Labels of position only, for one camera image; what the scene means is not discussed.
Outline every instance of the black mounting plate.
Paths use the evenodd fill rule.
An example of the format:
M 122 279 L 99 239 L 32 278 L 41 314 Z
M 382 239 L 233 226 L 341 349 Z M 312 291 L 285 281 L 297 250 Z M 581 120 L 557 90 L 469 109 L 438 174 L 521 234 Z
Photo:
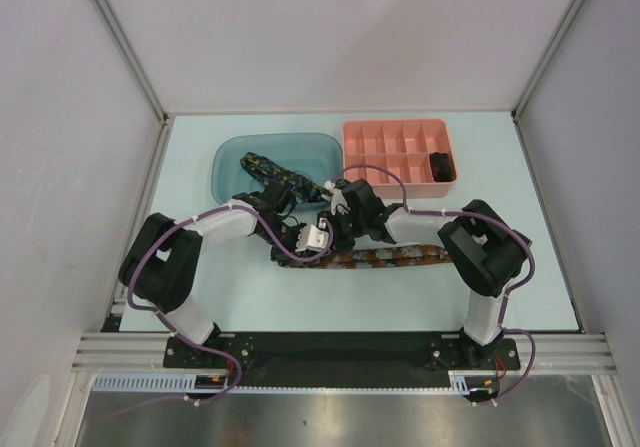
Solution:
M 494 357 L 477 369 L 462 361 L 458 332 L 236 332 L 204 345 L 236 357 L 240 385 L 253 387 L 434 388 L 450 386 L 450 370 L 496 371 Z M 520 369 L 514 340 L 501 339 L 494 354 L 507 370 Z M 172 337 L 163 365 L 224 369 L 227 361 Z

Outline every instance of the blue plastic bowl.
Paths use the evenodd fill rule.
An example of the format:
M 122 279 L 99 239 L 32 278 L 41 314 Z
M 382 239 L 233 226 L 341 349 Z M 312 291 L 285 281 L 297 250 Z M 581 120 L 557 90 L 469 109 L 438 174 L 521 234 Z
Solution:
M 342 169 L 342 147 L 327 134 L 234 137 L 222 144 L 213 158 L 211 194 L 219 204 L 224 204 L 236 194 L 264 189 L 240 166 L 240 159 L 247 152 L 268 157 L 280 167 L 302 174 L 320 185 Z

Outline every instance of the red wire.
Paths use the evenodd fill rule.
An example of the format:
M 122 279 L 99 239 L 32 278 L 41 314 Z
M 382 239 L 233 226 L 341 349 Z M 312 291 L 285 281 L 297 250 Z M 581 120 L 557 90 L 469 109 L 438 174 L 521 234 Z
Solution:
M 507 366 L 504 365 L 504 362 L 502 361 L 502 358 L 500 358 L 499 355 L 496 356 L 495 364 L 496 364 L 496 371 L 498 371 L 498 364 L 500 364 L 500 367 L 502 368 L 502 374 L 498 376 L 497 380 L 504 379 L 505 376 L 507 375 Z

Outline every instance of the white connector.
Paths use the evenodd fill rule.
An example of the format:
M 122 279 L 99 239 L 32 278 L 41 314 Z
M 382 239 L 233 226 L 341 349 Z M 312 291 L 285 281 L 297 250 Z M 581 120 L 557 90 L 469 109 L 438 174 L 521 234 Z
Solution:
M 324 227 L 324 220 L 320 220 L 319 226 Z M 329 232 L 320 230 L 315 225 L 306 225 L 298 235 L 298 243 L 296 244 L 296 252 L 304 252 L 305 250 L 315 250 L 320 252 L 329 243 Z
M 331 213 L 335 214 L 336 212 L 339 214 L 344 214 L 349 211 L 349 207 L 347 207 L 347 200 L 342 195 L 341 189 L 336 189 L 336 184 L 327 180 L 324 183 L 324 188 L 331 192 L 331 198 L 326 199 L 331 201 Z

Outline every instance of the white wall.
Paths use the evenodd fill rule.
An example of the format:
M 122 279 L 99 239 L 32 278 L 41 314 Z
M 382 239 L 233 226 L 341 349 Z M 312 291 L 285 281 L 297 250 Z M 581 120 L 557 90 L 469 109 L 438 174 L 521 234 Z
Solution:
M 510 110 L 569 0 L 111 0 L 165 109 Z
M 0 0 L 0 32 L 0 439 L 44 374 L 40 445 L 159 127 L 89 0 Z
M 590 331 L 640 415 L 640 0 L 589 0 L 527 107 L 532 150 Z

